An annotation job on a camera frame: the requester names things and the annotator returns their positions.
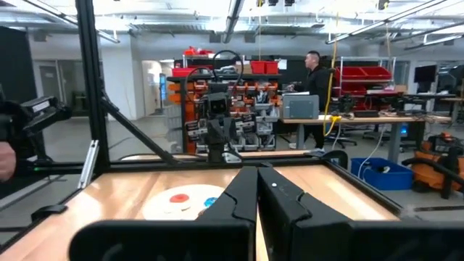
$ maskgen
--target white plate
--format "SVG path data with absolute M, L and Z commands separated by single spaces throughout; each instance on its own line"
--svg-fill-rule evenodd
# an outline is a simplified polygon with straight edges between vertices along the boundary
M 224 188 L 213 185 L 187 185 L 170 188 L 153 196 L 142 209 L 146 220 L 195 220 L 207 208 L 209 198 L 218 198 Z M 183 203 L 171 203 L 170 198 L 186 194 L 189 199 Z

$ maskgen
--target black jacket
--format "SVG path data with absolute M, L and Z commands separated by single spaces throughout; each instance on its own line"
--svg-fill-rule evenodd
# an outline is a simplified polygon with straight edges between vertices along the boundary
M 305 83 L 295 86 L 295 91 L 309 91 L 310 95 L 318 95 L 319 110 L 322 112 L 326 109 L 328 82 L 330 77 L 330 71 L 319 65 L 307 75 Z

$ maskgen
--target gray box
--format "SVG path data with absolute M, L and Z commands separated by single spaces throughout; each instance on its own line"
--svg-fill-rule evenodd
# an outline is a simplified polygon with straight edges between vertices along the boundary
M 282 116 L 284 119 L 317 120 L 319 118 L 319 96 L 285 95 Z

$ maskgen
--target black pants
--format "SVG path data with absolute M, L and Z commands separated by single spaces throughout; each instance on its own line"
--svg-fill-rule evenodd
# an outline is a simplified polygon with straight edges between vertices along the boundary
M 304 141 L 307 140 L 307 138 L 310 136 L 310 133 L 312 133 L 312 136 L 314 137 L 314 141 L 316 142 L 316 148 L 322 149 L 324 147 L 324 140 L 326 139 L 324 137 L 323 125 L 305 125 Z

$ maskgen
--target person's hand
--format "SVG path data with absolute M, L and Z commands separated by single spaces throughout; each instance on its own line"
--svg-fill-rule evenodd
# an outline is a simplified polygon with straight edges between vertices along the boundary
M 7 181 L 15 172 L 16 154 L 8 142 L 0 142 L 0 181 Z

